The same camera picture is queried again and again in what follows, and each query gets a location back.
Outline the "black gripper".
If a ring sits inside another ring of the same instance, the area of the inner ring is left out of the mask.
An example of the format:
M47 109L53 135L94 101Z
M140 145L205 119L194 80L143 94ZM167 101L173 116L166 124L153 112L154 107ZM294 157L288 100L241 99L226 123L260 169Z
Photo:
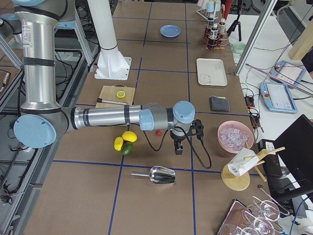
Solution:
M174 140L175 154L183 153L182 141L185 139L185 130L183 128L173 128L170 130L170 136Z

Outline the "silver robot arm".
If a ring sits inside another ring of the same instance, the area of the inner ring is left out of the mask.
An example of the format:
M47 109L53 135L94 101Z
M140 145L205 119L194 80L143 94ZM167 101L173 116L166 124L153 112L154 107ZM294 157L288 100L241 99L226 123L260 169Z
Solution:
M172 108L157 104L124 105L108 108L64 108L56 100L55 28L60 23L75 25L72 0L16 0L14 11L22 24L25 103L14 124L14 134L24 145L43 148L63 134L91 126L130 125L141 130L167 129L176 154L181 141L195 127L195 108L179 101Z

